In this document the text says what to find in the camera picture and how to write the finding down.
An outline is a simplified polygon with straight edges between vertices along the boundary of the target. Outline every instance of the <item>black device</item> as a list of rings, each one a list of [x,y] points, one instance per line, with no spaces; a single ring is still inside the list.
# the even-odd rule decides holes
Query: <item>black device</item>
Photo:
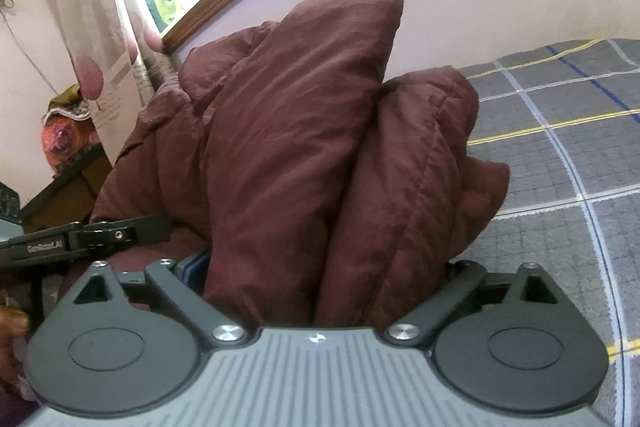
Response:
[[[68,223],[0,241],[0,269],[105,257],[118,250],[167,241],[170,231],[166,214],[90,225]]]
[[[382,335],[249,332],[178,278],[206,256],[123,274],[95,262],[28,345],[44,407],[26,425],[606,425],[590,409],[606,348],[536,264],[451,264],[449,282]]]
[[[0,219],[9,223],[20,223],[20,198],[12,188],[0,183]]]

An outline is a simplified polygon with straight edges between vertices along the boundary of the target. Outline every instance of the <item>maroon puffer jacket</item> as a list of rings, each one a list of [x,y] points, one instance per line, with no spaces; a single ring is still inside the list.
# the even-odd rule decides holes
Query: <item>maroon puffer jacket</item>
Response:
[[[307,0],[192,50],[94,212],[167,212],[171,240],[113,266],[211,244],[204,297],[248,327],[382,329],[427,298],[498,211],[509,171],[466,156],[478,96],[457,71],[382,84],[401,13],[402,0]]]

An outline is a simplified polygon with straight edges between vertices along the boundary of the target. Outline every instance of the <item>window curtain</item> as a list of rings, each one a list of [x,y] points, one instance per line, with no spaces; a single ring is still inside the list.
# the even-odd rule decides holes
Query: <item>window curtain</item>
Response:
[[[175,76],[144,0],[47,0],[114,162],[155,89]]]

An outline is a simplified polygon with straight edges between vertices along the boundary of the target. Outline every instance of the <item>blue stripe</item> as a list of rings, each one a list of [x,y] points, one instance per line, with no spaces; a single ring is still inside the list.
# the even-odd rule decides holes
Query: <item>blue stripe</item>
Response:
[[[574,187],[575,194],[585,199],[580,202],[580,209],[582,210],[582,215],[584,216],[584,220],[587,224],[591,244],[593,245],[593,251],[598,258],[600,278],[602,279],[602,283],[605,285],[605,297],[607,299],[607,307],[609,308],[611,330],[614,332],[614,337],[616,336],[615,332],[617,331],[616,344],[621,353],[620,371],[616,372],[616,425],[626,427],[627,422],[625,419],[628,418],[628,415],[626,415],[626,405],[629,404],[632,407],[632,398],[628,395],[628,393],[631,392],[631,389],[630,386],[626,385],[630,374],[628,367],[629,361],[628,357],[625,356],[623,349],[623,341],[628,339],[628,331],[626,329],[624,308],[621,308],[619,303],[620,291],[618,289],[618,282],[616,281],[611,256],[607,249],[607,244],[605,243],[606,236],[600,226],[600,221],[598,220],[598,216],[593,208],[593,203],[587,199],[587,192],[584,187],[584,183],[582,182],[582,178],[580,177],[580,172],[578,172],[574,161],[571,159],[571,156],[569,156],[569,152],[562,144],[558,134],[554,129],[549,127],[549,123],[542,115],[542,112],[538,109],[533,100],[531,100],[531,97],[522,89],[522,86],[518,83],[515,76],[511,74],[511,71],[505,70],[498,60],[494,62],[494,65],[502,71],[502,74],[507,78],[511,86],[513,86],[513,89],[520,93],[520,98],[529,108],[533,117],[545,128],[546,137],[556,150],[556,153],[566,170],[567,176]],[[622,399],[618,399],[618,389],[622,392]]]
[[[553,46],[547,46],[546,47],[553,55],[557,55],[558,51],[556,51],[556,49]],[[572,70],[574,70],[576,73],[578,73],[581,77],[583,78],[587,78],[589,75],[586,74],[584,71],[582,71],[580,68],[578,68],[577,66],[574,66],[571,62],[569,62],[566,58],[564,57],[559,57],[558,60],[560,62],[562,62],[565,66],[570,67]],[[615,103],[620,109],[623,109],[625,111],[629,111],[631,110],[631,108],[626,105],[626,103],[624,103],[622,100],[620,100],[615,93],[611,92],[609,89],[607,89],[606,87],[604,87],[601,83],[599,83],[597,80],[590,80],[589,81],[594,87],[597,87],[599,90],[601,90],[604,94],[606,94],[612,101],[613,103]],[[629,115],[631,116],[631,118],[633,118],[636,123],[640,123],[640,115],[638,114],[632,114]]]

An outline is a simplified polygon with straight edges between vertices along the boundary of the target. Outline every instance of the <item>hand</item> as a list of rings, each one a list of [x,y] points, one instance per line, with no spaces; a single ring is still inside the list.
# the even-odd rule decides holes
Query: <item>hand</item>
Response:
[[[23,337],[29,330],[29,316],[14,308],[0,307],[0,383],[12,393],[20,395],[18,375],[20,363],[14,357],[14,339]]]

